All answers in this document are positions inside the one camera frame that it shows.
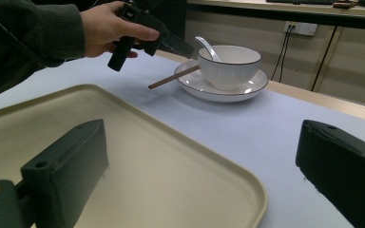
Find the finger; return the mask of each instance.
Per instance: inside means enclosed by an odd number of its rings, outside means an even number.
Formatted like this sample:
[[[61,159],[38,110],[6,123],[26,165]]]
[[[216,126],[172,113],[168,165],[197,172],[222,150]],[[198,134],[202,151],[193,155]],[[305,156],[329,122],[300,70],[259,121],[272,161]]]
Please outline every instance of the finger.
[[[159,32],[153,28],[121,20],[121,33],[144,41],[154,41],[159,37]]]
[[[137,52],[135,52],[135,51],[129,51],[129,53],[127,54],[127,56],[126,57],[128,57],[128,58],[136,58],[136,57],[138,57],[138,53]]]
[[[118,10],[120,10],[124,6],[124,4],[125,2],[121,1],[105,3],[105,5],[108,6],[112,12],[117,12]]]
[[[115,48],[116,48],[116,46],[113,45],[112,43],[106,45],[106,51],[108,51],[110,53],[114,53]]]

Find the black handheld device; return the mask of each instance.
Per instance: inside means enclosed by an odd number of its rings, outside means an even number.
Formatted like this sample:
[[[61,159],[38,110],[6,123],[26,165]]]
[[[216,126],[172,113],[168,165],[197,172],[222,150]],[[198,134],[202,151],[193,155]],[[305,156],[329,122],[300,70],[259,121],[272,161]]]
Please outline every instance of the black handheld device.
[[[190,58],[194,52],[194,47],[187,44],[183,39],[174,35],[167,29],[165,24],[149,13],[155,9],[163,0],[135,0],[128,2],[123,7],[119,17],[122,19],[140,24],[157,30],[159,38],[155,41],[140,41],[139,45],[135,45],[134,37],[124,36],[119,42],[115,42],[117,46],[114,54],[108,62],[108,66],[116,71],[120,71],[125,59],[132,48],[143,49],[145,53],[153,56],[160,45],[165,46],[172,53],[179,54],[186,58]]]

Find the hand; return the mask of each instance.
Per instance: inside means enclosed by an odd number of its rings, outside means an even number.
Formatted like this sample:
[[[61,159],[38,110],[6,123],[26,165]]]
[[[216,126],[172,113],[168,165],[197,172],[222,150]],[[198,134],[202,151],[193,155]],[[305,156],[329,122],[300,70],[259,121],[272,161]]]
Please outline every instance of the hand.
[[[86,39],[86,57],[97,57],[104,52],[113,52],[113,41],[123,36],[135,37],[138,40],[154,41],[159,32],[139,24],[127,22],[116,16],[123,8],[124,2],[110,2],[81,12]],[[129,58],[137,56],[131,51]]]

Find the tray rim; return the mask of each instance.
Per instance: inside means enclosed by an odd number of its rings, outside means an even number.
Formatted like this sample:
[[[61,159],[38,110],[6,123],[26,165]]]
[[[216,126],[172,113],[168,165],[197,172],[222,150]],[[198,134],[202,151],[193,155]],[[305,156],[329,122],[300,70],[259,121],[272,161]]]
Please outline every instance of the tray rim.
[[[264,184],[251,170],[244,168],[241,165],[225,158],[223,155],[219,154],[217,151],[208,148],[206,145],[196,141],[195,139],[188,137],[187,135],[185,135],[182,132],[178,131],[177,129],[171,127],[170,125],[168,125],[168,124],[162,122],[161,120],[153,117],[152,115],[144,112],[137,106],[128,103],[127,101],[119,98],[118,96],[106,91],[105,89],[103,89],[97,85],[93,85],[93,84],[74,85],[74,86],[64,88],[64,89],[40,96],[40,97],[32,98],[30,100],[27,100],[27,101],[24,101],[24,102],[21,102],[18,104],[11,104],[9,106],[0,108],[0,117],[10,115],[10,113],[15,113],[15,112],[25,109],[25,108],[33,107],[34,105],[41,105],[43,103],[53,101],[55,99],[64,97],[71,93],[83,92],[86,90],[93,91],[95,93],[99,93],[101,96],[104,96],[107,99],[116,100],[116,102],[119,105],[121,105],[123,108],[126,108],[126,109],[134,112],[141,118],[145,118],[147,121],[150,121],[151,124],[155,124],[161,130],[165,130],[165,131],[167,131],[167,133],[171,133],[173,137],[179,138],[180,140],[184,141],[185,143],[191,143],[191,145],[193,147],[201,147],[204,156],[217,161],[223,167],[234,167],[234,169],[230,169],[230,170],[233,171],[234,173],[240,175],[241,177],[245,177],[246,180],[248,180],[246,176],[248,176],[248,175],[251,176],[252,179],[257,181],[257,184],[259,185],[259,188],[263,195],[263,200],[261,200],[262,207],[259,209],[259,214],[257,215],[257,217],[254,219],[255,226],[257,227],[259,225],[260,221],[264,217],[264,214],[267,210],[269,198],[268,198],[268,194],[266,192],[266,188],[265,188]]]

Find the wooden chopstick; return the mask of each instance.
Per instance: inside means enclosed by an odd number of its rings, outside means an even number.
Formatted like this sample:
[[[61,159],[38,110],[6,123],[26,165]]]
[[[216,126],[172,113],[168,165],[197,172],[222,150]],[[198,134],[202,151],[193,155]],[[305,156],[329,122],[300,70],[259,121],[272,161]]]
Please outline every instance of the wooden chopstick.
[[[199,68],[200,68],[200,66],[195,65],[195,66],[190,67],[190,68],[188,68],[188,69],[185,69],[185,70],[183,70],[183,71],[181,71],[181,72],[179,72],[179,73],[176,73],[176,74],[174,74],[174,75],[171,75],[170,77],[167,77],[167,78],[165,78],[165,79],[162,79],[162,80],[160,80],[159,82],[154,83],[154,84],[152,84],[152,85],[148,86],[148,88],[152,89],[152,88],[155,88],[155,87],[157,87],[157,86],[161,86],[161,85],[166,84],[166,83],[168,83],[168,82],[171,82],[171,81],[173,81],[173,80],[175,80],[175,79],[178,79],[178,78],[180,78],[180,77],[184,76],[185,74],[189,74],[189,73],[191,73],[191,72],[194,72],[195,70],[197,70],[197,69],[199,69]]]

